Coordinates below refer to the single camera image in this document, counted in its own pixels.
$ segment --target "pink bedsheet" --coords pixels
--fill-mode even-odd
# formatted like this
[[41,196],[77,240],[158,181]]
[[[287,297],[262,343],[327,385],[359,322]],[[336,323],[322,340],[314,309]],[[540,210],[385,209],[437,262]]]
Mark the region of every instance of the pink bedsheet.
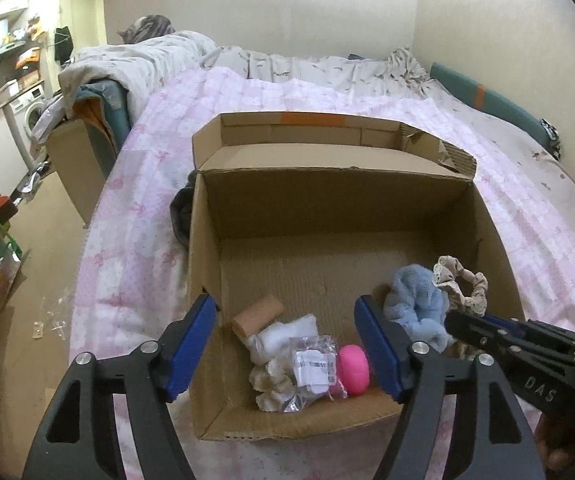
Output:
[[[575,330],[575,234],[520,168],[432,100],[352,98],[291,80],[244,80],[227,68],[190,69],[150,97],[104,187],[90,225],[72,314],[71,358],[106,358],[156,339],[183,317],[186,254],[168,206],[192,168],[190,137],[220,112],[312,110],[405,121],[477,158],[475,182],[503,239],[526,316]],[[427,478],[440,478],[453,403],[445,404]],[[197,479],[350,480],[372,478],[395,421],[306,440],[199,442],[188,395],[170,409]],[[530,414],[531,422],[535,413]],[[117,398],[119,438],[130,479],[141,478]]]

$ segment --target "brown floor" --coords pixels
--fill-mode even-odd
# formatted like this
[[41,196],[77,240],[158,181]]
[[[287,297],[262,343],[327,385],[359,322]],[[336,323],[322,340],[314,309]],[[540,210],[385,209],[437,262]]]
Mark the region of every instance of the brown floor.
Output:
[[[19,477],[34,433],[68,367],[71,305],[85,230],[56,173],[19,207],[11,232],[27,259],[0,312],[0,472]],[[50,330],[48,311],[64,320],[65,337]],[[43,338],[33,339],[35,321]]]

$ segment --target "silver bolt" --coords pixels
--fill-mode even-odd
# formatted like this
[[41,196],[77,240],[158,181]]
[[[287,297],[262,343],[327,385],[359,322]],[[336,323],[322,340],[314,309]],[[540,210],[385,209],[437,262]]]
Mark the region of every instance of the silver bolt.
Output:
[[141,352],[144,354],[153,354],[159,349],[159,343],[156,341],[146,341],[141,345]]
[[427,343],[424,343],[423,341],[417,341],[411,344],[411,350],[415,354],[425,355],[429,352],[429,346],[427,346]]
[[76,361],[76,364],[78,365],[87,365],[91,360],[92,360],[92,354],[90,354],[90,352],[81,352],[74,359],[74,361]]
[[494,357],[490,354],[481,354],[479,355],[479,362],[485,366],[492,366],[494,364]]

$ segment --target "clear plastic package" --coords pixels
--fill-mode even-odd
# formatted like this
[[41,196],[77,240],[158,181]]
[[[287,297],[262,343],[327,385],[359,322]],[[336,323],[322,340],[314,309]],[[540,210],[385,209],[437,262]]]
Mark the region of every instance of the clear plastic package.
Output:
[[284,413],[300,412],[315,400],[346,399],[347,391],[337,377],[338,349],[328,335],[293,337],[290,356],[296,394],[283,408]]

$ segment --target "orange stripe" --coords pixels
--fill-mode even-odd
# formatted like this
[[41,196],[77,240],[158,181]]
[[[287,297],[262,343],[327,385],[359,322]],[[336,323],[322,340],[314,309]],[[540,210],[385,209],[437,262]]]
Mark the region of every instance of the orange stripe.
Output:
[[478,85],[476,87],[476,97],[474,98],[474,108],[483,110],[483,99],[485,97],[485,85]]
[[310,112],[283,112],[281,114],[281,124],[295,124],[298,126],[345,126],[345,116]]

